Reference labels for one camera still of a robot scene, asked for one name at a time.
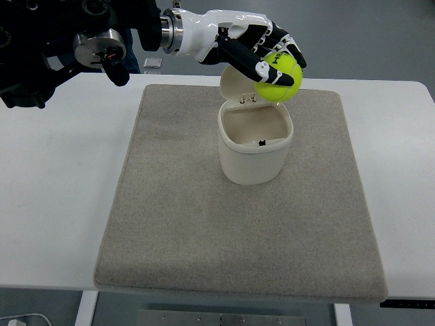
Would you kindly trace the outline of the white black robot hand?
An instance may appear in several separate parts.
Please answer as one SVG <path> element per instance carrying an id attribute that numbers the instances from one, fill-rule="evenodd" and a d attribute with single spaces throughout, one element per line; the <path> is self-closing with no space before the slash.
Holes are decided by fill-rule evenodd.
<path id="1" fill-rule="evenodd" d="M 178 10 L 182 36 L 178 56 L 191 56 L 204 65 L 227 62 L 254 82 L 293 86 L 294 78 L 272 67 L 265 57 L 272 53 L 291 55 L 300 68 L 307 63 L 290 34 L 264 14 L 232 10 L 209 10 L 194 14 Z"/>

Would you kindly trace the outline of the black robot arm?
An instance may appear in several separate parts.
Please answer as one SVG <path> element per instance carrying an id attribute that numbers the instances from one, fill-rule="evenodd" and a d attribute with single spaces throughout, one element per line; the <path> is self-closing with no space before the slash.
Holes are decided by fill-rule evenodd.
<path id="1" fill-rule="evenodd" d="M 155 1 L 2 1 L 1 100 L 43 109 L 56 87 L 86 69 L 124 86 L 125 31 L 137 30 L 142 48 L 155 51 L 177 41 L 175 27 Z"/>

